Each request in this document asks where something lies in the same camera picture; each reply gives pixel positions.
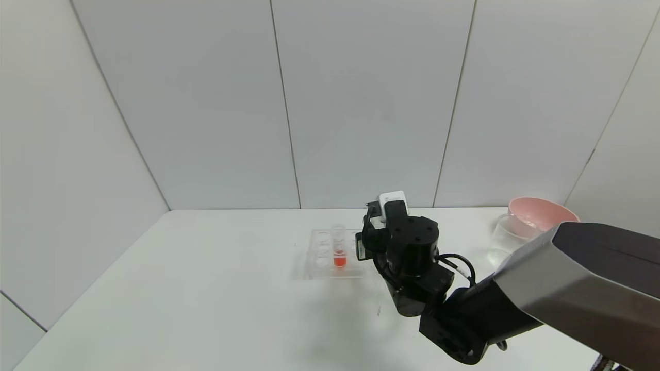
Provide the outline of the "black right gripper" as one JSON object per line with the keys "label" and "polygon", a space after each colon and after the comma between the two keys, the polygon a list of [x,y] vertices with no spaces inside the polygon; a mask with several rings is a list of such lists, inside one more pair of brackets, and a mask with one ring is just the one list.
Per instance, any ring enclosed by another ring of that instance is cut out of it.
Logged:
{"label": "black right gripper", "polygon": [[373,259],[371,251],[365,248],[361,232],[354,235],[354,251],[356,253],[357,261],[367,261]]}

